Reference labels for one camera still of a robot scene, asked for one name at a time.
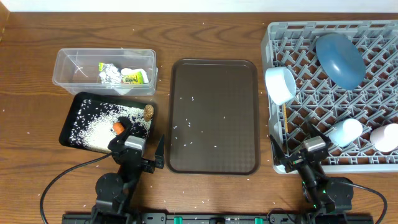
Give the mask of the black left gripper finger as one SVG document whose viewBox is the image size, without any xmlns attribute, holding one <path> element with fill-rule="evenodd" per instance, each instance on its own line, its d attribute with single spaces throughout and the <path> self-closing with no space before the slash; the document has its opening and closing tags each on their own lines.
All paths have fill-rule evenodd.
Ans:
<svg viewBox="0 0 398 224">
<path fill-rule="evenodd" d="M 122 143 L 125 142 L 127 138 L 130 136 L 132 122 L 127 117 L 119 117 L 118 123 L 120 124 L 119 125 L 120 128 L 123 128 L 123 130 L 118 133 L 118 138 L 119 138 L 118 142 Z"/>
<path fill-rule="evenodd" d="M 164 139 L 165 135 L 163 134 L 155 152 L 155 167 L 158 169 L 164 168 Z"/>
</svg>

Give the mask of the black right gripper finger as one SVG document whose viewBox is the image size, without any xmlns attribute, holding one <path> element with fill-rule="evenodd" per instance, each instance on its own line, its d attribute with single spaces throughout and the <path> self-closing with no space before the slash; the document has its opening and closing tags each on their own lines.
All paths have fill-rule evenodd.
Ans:
<svg viewBox="0 0 398 224">
<path fill-rule="evenodd" d="M 321 133 L 314 124 L 307 122 L 307 128 L 312 138 L 321 137 L 326 145 L 330 145 L 330 138 Z"/>
<path fill-rule="evenodd" d="M 286 173 L 285 168 L 287 167 L 288 159 L 286 155 L 283 153 L 282 148 L 279 146 L 278 142 L 275 140 L 273 135 L 269 135 L 271 140 L 271 148 L 272 148 L 272 158 L 273 164 L 276 168 L 276 172 L 278 173 Z"/>
</svg>

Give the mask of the orange carrot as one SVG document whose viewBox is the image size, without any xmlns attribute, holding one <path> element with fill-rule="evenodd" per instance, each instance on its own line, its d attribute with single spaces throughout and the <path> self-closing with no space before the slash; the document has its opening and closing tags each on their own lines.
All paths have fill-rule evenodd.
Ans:
<svg viewBox="0 0 398 224">
<path fill-rule="evenodd" d="M 121 134 L 121 133 L 123 133 L 125 131 L 125 127 L 120 122 L 114 123 L 113 124 L 113 129 L 114 129 L 114 132 L 117 135 L 119 135 L 119 134 Z"/>
</svg>

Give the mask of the light blue cup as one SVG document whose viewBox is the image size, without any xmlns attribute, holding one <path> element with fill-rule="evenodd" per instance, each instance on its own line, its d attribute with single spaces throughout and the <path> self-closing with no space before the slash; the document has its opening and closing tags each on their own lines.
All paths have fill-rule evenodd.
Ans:
<svg viewBox="0 0 398 224">
<path fill-rule="evenodd" d="M 346 147 L 360 137 L 363 127 L 357 119 L 349 118 L 333 125 L 330 130 L 330 141 L 339 147 Z"/>
</svg>

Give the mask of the wooden chopstick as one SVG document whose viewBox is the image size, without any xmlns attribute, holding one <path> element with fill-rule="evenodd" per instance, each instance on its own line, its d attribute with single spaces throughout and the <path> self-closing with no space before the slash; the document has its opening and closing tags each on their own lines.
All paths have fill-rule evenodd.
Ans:
<svg viewBox="0 0 398 224">
<path fill-rule="evenodd" d="M 285 128 L 285 133 L 289 132 L 289 127 L 288 127 L 288 121 L 287 121 L 287 107 L 286 103 L 282 105 L 282 111 L 283 111 L 283 116 L 284 116 L 284 128 Z"/>
</svg>

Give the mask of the brown food scrap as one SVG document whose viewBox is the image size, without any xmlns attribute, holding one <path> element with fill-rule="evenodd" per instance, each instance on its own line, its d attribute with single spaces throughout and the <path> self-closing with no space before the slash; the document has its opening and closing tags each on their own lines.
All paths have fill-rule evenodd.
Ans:
<svg viewBox="0 0 398 224">
<path fill-rule="evenodd" d="M 149 122 L 154 116 L 154 107 L 152 105 L 146 105 L 144 108 L 144 120 Z"/>
</svg>

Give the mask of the light blue rice bowl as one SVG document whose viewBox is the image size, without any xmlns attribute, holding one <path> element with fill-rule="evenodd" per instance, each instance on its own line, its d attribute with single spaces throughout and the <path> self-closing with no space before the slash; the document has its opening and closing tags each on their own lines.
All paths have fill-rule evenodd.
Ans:
<svg viewBox="0 0 398 224">
<path fill-rule="evenodd" d="M 265 83 L 271 100 L 277 105 L 283 105 L 296 96 L 296 82 L 287 67 L 268 68 Z"/>
</svg>

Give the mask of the yellow green candy wrapper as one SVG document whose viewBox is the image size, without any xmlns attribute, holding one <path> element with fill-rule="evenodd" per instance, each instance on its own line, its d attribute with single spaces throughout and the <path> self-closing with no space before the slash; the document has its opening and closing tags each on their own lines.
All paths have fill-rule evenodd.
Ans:
<svg viewBox="0 0 398 224">
<path fill-rule="evenodd" d="M 133 72 L 123 75 L 121 82 L 123 84 L 144 84 L 144 77 L 141 72 Z"/>
</svg>

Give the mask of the aluminium foil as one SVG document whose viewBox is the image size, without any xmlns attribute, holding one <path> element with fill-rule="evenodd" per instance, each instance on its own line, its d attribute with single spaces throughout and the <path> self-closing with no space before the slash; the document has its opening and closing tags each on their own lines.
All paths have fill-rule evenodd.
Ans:
<svg viewBox="0 0 398 224">
<path fill-rule="evenodd" d="M 121 82 L 122 75 L 119 68 L 113 63 L 100 62 L 98 65 L 99 77 L 104 85 L 118 85 Z"/>
</svg>

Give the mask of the white napkin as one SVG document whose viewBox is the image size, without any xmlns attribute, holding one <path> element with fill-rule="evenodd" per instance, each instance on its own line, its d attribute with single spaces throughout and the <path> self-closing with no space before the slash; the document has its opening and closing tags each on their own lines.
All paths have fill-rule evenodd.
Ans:
<svg viewBox="0 0 398 224">
<path fill-rule="evenodd" d="M 144 69 L 123 68 L 121 70 L 121 88 L 118 89 L 118 93 L 120 95 L 126 95 L 129 91 L 148 83 L 149 78 Z"/>
</svg>

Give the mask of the pale pink cup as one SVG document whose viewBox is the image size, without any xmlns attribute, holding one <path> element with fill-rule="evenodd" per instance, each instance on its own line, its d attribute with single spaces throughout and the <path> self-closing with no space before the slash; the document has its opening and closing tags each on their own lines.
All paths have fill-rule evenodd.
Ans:
<svg viewBox="0 0 398 224">
<path fill-rule="evenodd" d="M 375 129 L 370 135 L 370 142 L 381 152 L 391 152 L 397 148 L 397 127 L 392 123 Z"/>
</svg>

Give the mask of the dark blue plate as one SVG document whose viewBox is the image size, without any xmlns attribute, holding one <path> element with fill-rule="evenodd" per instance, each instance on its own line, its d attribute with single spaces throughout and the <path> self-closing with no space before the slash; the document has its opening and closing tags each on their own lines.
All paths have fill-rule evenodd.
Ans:
<svg viewBox="0 0 398 224">
<path fill-rule="evenodd" d="M 316 41 L 317 57 L 324 72 L 338 86 L 354 90 L 364 80 L 366 66 L 356 46 L 343 34 L 331 33 Z"/>
</svg>

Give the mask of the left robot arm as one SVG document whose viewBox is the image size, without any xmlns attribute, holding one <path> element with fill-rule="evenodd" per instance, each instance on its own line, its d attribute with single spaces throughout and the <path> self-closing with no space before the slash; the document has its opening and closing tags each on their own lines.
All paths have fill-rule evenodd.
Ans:
<svg viewBox="0 0 398 224">
<path fill-rule="evenodd" d="M 117 173 L 102 175 L 95 186 L 97 198 L 90 223 L 139 223 L 139 212 L 130 209 L 130 202 L 143 172 L 154 173 L 164 167 L 164 138 L 161 138 L 155 159 L 144 158 L 146 140 L 131 134 L 132 123 L 120 117 L 113 125 L 116 137 L 109 144 L 111 157 L 120 165 Z"/>
</svg>

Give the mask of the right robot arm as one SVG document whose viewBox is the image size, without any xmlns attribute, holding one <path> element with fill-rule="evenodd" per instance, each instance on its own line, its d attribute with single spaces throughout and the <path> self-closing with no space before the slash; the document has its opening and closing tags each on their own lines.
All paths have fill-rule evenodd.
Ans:
<svg viewBox="0 0 398 224">
<path fill-rule="evenodd" d="M 286 156 L 274 136 L 270 136 L 274 164 L 286 173 L 298 172 L 303 194 L 313 209 L 296 216 L 294 223 L 348 223 L 346 212 L 352 209 L 352 181 L 345 177 L 327 177 L 321 161 L 328 155 L 331 141 L 313 124 L 307 124 L 310 138 L 290 156 Z"/>
</svg>

